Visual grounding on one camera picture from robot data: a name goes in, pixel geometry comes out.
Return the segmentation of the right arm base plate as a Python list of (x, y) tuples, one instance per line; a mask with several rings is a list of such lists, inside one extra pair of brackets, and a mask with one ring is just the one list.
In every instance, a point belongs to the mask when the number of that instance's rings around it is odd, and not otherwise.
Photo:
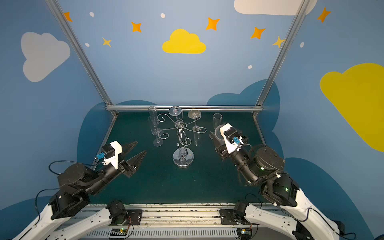
[(234, 209), (219, 209), (221, 225), (242, 225), (244, 223)]

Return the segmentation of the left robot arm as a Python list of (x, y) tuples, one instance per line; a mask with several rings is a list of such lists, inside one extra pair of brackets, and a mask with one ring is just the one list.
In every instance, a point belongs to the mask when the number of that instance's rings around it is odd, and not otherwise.
[(125, 160), (137, 142), (121, 146), (117, 141), (101, 147), (94, 164), (73, 162), (58, 174), (59, 187), (38, 216), (16, 237), (16, 240), (78, 240), (88, 233), (109, 225), (132, 229), (133, 222), (124, 204), (114, 200), (94, 215), (60, 231), (56, 229), (90, 204), (90, 197), (100, 193), (120, 175), (130, 178), (139, 169), (147, 151)]

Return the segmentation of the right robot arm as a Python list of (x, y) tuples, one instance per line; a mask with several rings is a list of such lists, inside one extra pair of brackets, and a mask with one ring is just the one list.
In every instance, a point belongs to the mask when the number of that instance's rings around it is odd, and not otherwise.
[(273, 149), (257, 145), (247, 151), (242, 138), (228, 142), (214, 137), (213, 142), (222, 160), (230, 158), (249, 186), (259, 187), (265, 200), (286, 213), (282, 216), (238, 201), (228, 221), (262, 225), (293, 240), (338, 240), (345, 235), (345, 225), (321, 213), (284, 172), (285, 160)]

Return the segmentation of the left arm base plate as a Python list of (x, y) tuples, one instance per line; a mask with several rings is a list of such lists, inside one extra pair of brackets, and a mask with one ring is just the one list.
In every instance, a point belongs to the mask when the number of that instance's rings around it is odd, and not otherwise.
[(124, 220), (119, 223), (119, 226), (139, 226), (141, 224), (143, 210), (128, 209)]

